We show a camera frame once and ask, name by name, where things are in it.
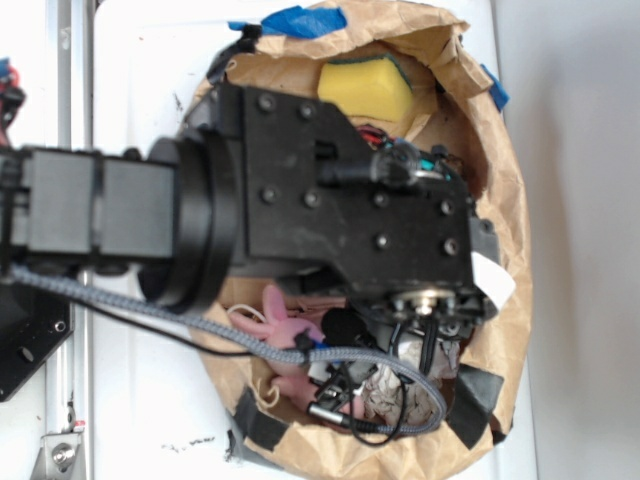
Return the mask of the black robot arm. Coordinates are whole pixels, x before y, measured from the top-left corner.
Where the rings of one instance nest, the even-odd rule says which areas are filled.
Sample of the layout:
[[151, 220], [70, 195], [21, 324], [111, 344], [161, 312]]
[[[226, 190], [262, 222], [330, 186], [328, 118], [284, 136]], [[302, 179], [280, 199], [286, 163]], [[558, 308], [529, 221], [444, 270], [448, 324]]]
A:
[[492, 318], [515, 291], [442, 150], [373, 147], [333, 104], [230, 83], [146, 158], [3, 149], [1, 263], [136, 268], [144, 296], [177, 313], [229, 277], [454, 322]]

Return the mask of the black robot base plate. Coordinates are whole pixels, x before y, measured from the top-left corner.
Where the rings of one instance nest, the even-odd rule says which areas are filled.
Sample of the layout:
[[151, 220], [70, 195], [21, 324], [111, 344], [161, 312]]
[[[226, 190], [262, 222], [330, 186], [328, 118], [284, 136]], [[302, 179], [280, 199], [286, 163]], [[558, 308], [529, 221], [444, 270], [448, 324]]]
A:
[[9, 401], [73, 332], [70, 303], [17, 284], [1, 287], [1, 400]]

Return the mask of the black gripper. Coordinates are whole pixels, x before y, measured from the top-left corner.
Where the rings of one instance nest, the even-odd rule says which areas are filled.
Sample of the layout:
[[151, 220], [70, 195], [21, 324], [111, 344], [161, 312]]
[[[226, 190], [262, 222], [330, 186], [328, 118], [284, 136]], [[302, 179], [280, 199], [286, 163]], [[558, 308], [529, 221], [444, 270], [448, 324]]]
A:
[[255, 87], [225, 83], [213, 100], [240, 194], [236, 276], [394, 319], [480, 323], [514, 294], [496, 232], [443, 147], [374, 147], [334, 105]]

